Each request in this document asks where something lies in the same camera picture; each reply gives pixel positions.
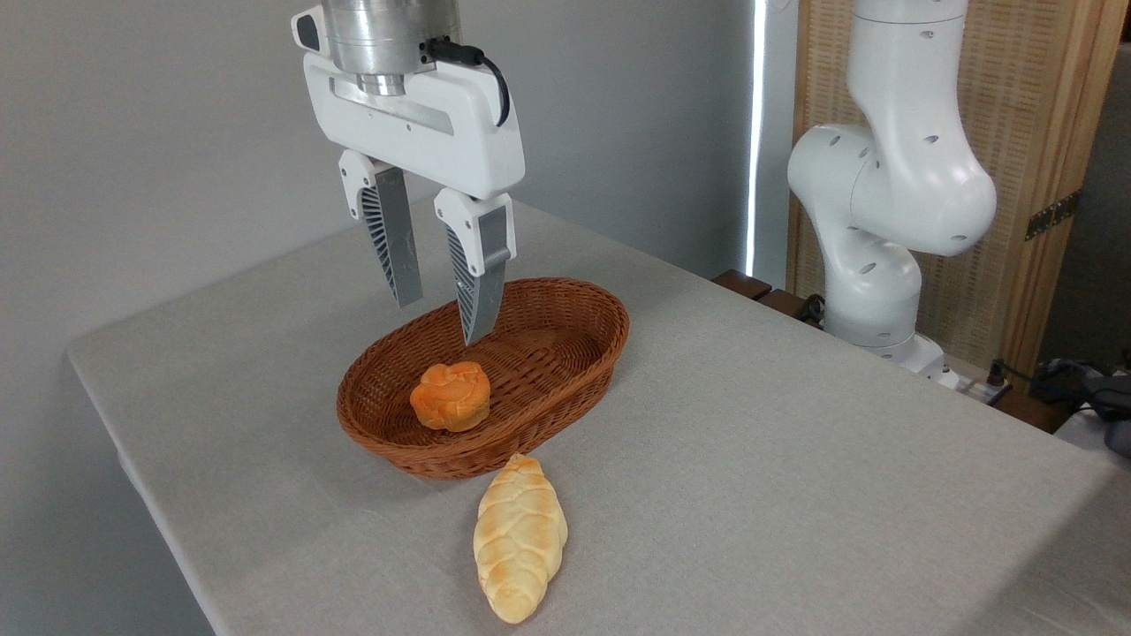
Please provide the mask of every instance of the gray wall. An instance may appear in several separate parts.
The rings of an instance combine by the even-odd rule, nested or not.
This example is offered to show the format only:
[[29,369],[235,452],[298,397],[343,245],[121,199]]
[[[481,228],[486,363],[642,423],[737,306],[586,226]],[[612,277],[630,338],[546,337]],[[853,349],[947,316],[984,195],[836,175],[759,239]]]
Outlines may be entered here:
[[[63,352],[351,223],[287,27],[310,3],[0,0],[0,634],[208,633]],[[461,12],[512,84],[516,198],[739,264],[745,2]]]

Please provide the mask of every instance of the silver metal cylinder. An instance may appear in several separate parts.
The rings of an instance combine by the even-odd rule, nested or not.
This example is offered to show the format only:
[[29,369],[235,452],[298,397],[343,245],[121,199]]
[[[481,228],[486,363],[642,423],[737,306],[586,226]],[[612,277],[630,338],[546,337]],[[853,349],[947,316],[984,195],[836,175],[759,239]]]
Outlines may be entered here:
[[370,95],[395,97],[405,94],[405,76],[403,75],[359,75],[357,88]]
[[[404,76],[429,70],[421,50],[431,37],[458,41],[456,0],[322,0],[334,63],[357,76]],[[396,79],[359,78],[359,86],[395,89]]]

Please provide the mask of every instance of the orange bun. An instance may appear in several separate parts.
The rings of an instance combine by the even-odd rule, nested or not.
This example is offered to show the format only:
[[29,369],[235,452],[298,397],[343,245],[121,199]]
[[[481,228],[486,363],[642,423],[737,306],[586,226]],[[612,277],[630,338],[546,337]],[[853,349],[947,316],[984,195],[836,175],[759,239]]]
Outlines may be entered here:
[[487,418],[491,381],[478,362],[433,364],[408,402],[425,427],[464,432]]

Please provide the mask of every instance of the woven rattan panel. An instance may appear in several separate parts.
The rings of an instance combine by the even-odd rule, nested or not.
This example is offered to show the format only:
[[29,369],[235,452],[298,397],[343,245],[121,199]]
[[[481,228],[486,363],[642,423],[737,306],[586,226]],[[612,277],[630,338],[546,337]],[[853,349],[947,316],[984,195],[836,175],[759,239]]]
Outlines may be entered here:
[[[798,130],[818,123],[864,123],[845,84],[852,0],[802,5]],[[1027,170],[1034,137],[1060,62],[1054,0],[972,0],[959,70],[959,109],[970,146],[998,187],[993,227],[969,252],[953,258],[915,255],[923,269],[918,330],[951,355],[986,364],[1002,337],[1002,320],[1028,220]],[[794,215],[794,293],[823,289],[821,251],[809,218]]]

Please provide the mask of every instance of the light strip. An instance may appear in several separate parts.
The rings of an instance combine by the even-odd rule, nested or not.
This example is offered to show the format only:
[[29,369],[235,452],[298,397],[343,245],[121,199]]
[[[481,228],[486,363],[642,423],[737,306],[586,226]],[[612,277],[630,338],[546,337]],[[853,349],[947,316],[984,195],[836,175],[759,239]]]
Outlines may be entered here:
[[754,275],[754,201],[758,194],[758,151],[762,144],[762,103],[766,98],[766,11],[768,0],[754,2],[753,103],[750,108],[750,186],[746,196],[746,276]]

